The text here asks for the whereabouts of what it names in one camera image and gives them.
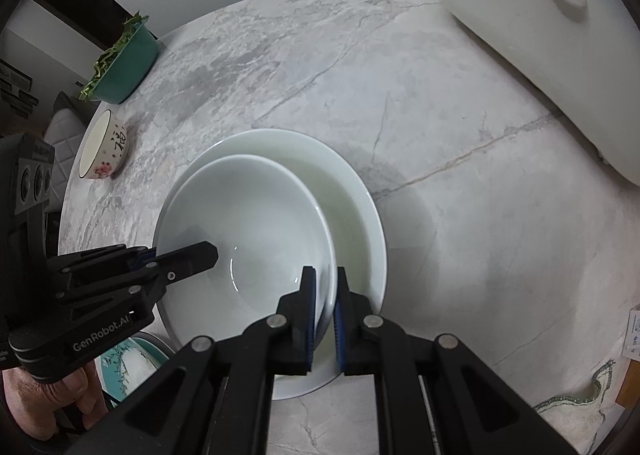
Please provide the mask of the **person's left hand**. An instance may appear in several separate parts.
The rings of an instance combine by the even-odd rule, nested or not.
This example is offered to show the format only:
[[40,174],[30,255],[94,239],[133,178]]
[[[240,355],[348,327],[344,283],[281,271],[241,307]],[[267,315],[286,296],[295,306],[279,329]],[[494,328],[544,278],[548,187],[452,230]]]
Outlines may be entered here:
[[86,429],[107,414],[93,361],[49,385],[38,383],[20,367],[2,371],[2,383],[6,405],[17,426],[39,441],[49,440],[58,431],[55,413],[66,406],[78,409]]

